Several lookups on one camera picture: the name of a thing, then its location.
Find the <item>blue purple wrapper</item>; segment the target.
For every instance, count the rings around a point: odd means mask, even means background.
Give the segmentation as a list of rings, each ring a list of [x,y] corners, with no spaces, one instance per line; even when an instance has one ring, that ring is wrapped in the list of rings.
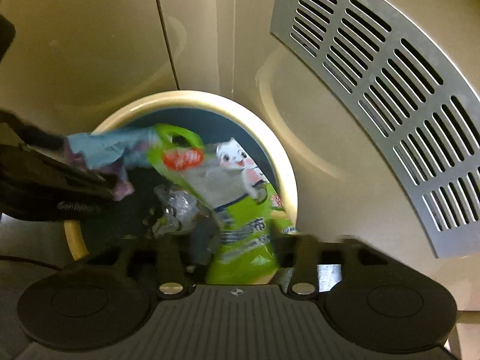
[[[160,143],[153,127],[124,128],[106,133],[77,133],[66,137],[64,153],[69,164],[116,177],[115,200],[134,193],[128,170],[151,166],[147,152]]]

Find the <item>round blue trash bin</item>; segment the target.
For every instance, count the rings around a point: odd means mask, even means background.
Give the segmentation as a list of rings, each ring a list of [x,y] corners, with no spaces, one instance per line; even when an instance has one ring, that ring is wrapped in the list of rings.
[[[281,142],[257,115],[215,94],[169,91],[124,106],[106,120],[102,133],[159,124],[188,129],[206,144],[234,138],[264,172],[295,224],[298,193],[293,167]]]

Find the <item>green snack wrapper bag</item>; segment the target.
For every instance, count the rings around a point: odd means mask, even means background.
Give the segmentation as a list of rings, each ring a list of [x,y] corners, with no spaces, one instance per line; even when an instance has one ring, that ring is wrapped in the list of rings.
[[[207,283],[267,284],[279,268],[272,231],[289,234],[295,225],[264,172],[234,138],[206,144],[171,124],[157,124],[153,131],[151,165],[199,199],[220,226]]]

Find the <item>silver ventilation grille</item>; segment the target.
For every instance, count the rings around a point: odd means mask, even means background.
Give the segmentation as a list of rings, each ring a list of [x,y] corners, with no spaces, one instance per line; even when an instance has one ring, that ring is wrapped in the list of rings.
[[[403,186],[434,254],[479,251],[479,96],[386,0],[275,0],[272,34],[339,98]]]

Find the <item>crumpled trash pile in bin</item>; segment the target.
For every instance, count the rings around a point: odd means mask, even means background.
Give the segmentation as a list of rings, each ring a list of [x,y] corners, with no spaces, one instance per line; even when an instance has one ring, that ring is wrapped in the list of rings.
[[[149,211],[148,232],[157,240],[167,234],[189,236],[193,264],[208,266],[221,241],[220,225],[211,210],[176,184],[159,185],[154,194],[159,204]]]

